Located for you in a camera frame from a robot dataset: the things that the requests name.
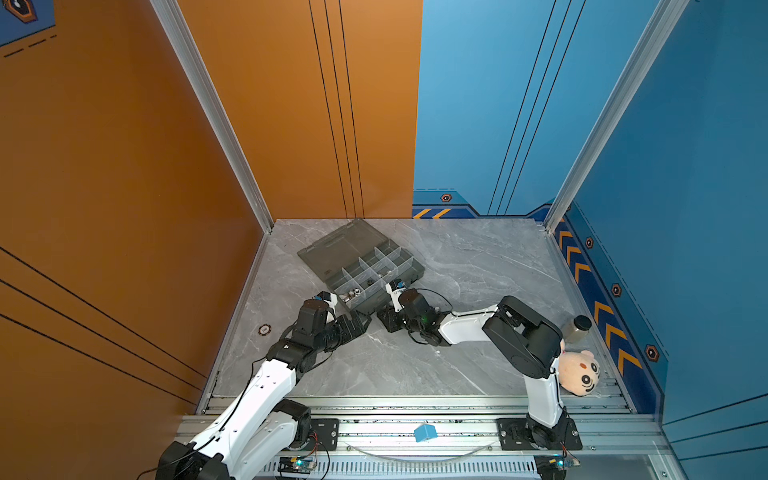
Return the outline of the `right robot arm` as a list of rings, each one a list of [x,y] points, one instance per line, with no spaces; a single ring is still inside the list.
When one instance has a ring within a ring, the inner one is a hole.
[[[433,347],[489,342],[523,376],[528,410],[508,435],[533,449],[564,449],[574,423],[559,392],[561,330],[514,296],[469,312],[440,311],[415,288],[389,292],[390,303],[376,315],[387,331],[406,331]]]

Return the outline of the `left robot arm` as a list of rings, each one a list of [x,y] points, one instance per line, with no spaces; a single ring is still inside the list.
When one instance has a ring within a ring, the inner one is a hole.
[[[157,479],[253,479],[283,450],[309,449],[330,459],[335,446],[312,426],[311,408],[287,395],[319,365],[320,353],[366,333],[372,318],[336,313],[337,296],[321,292],[306,300],[297,320],[264,358],[251,364],[243,391],[190,442],[172,442],[158,465],[137,475]]]

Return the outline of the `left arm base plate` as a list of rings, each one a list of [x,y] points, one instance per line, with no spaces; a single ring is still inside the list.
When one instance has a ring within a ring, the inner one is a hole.
[[[288,446],[292,451],[335,451],[339,439],[339,420],[319,418],[302,420],[298,423],[293,442]]]

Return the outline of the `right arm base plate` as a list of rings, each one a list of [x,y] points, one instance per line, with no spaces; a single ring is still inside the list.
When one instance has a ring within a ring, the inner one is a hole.
[[[499,418],[496,425],[504,451],[583,449],[576,423],[567,415],[562,416],[554,427],[547,427],[529,417]]]

